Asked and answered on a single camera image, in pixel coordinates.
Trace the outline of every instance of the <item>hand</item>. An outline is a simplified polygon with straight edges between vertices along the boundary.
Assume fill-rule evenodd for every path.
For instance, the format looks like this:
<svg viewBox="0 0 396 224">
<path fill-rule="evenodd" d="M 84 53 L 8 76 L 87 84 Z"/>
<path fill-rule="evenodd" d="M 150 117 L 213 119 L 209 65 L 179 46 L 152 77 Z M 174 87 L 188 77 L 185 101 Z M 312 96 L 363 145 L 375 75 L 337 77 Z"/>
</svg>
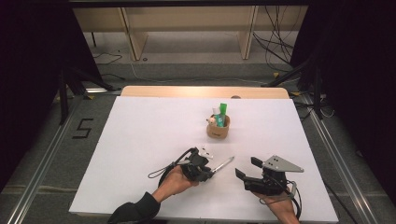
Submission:
<svg viewBox="0 0 396 224">
<path fill-rule="evenodd" d="M 256 192 L 252 193 L 267 204 L 281 223 L 300 223 L 294 213 L 294 207 L 291 199 L 288 197 L 286 192 L 282 192 L 279 196 L 271 197 Z"/>
<path fill-rule="evenodd" d="M 190 187 L 198 186 L 198 184 L 199 182 L 190 181 L 184 176 L 181 167 L 178 165 L 169 172 L 161 185 L 152 193 L 152 196 L 158 203 L 161 203 L 169 196 L 179 194 Z"/>
</svg>

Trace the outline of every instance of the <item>green marker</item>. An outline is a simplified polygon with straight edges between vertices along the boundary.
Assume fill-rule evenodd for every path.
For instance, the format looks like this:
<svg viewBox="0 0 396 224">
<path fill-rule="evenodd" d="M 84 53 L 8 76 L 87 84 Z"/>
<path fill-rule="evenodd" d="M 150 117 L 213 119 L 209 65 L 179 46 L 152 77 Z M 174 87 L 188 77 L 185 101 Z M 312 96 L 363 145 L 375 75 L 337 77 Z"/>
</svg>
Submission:
<svg viewBox="0 0 396 224">
<path fill-rule="evenodd" d="M 225 113 L 227 112 L 227 105 L 224 103 L 220 104 L 220 116 L 224 122 L 225 125 Z"/>
</svg>

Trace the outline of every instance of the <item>white table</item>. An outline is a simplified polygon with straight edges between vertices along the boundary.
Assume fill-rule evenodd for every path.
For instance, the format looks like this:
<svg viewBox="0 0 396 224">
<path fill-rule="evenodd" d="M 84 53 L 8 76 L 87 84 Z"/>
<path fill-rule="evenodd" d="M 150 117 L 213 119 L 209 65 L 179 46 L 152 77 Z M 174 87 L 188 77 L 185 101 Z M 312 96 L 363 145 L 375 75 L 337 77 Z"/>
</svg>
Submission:
<svg viewBox="0 0 396 224">
<path fill-rule="evenodd" d="M 231 118 L 229 135 L 219 140 L 207 136 L 206 121 L 212 107 L 226 103 Z M 274 154 L 304 168 L 286 173 L 302 195 L 301 221 L 338 222 L 318 167 L 307 143 L 292 100 L 118 97 L 70 212 L 110 215 L 123 203 L 137 202 L 153 192 L 159 177 L 148 174 L 176 160 L 190 147 L 205 148 L 214 168 L 235 159 L 213 178 L 162 203 L 157 218 L 223 221 L 275 221 L 234 174 L 261 177 L 250 157 L 263 161 Z"/>
</svg>

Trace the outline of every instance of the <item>silver pen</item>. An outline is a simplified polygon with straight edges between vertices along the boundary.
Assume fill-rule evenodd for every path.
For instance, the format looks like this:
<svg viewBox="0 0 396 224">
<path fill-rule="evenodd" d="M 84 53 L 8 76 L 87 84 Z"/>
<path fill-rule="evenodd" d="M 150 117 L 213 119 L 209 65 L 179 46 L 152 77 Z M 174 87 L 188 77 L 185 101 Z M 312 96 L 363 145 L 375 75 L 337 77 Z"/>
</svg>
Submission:
<svg viewBox="0 0 396 224">
<path fill-rule="evenodd" d="M 221 169 L 223 166 L 227 165 L 233 160 L 233 157 L 230 157 L 227 161 L 222 163 L 220 166 L 216 167 L 215 169 L 212 170 L 212 174 L 215 174 L 219 169 Z"/>
</svg>

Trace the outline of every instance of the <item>sleeve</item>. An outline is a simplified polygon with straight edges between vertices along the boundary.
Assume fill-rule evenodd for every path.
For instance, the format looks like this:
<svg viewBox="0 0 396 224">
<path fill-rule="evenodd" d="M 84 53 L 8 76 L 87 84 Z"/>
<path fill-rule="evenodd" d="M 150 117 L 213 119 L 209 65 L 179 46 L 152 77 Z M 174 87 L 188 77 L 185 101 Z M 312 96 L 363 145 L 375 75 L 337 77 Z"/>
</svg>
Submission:
<svg viewBox="0 0 396 224">
<path fill-rule="evenodd" d="M 107 221 L 108 224 L 115 223 L 142 223 L 157 216 L 161 204 L 151 194 L 145 193 L 137 203 L 125 203 L 118 207 Z"/>
</svg>

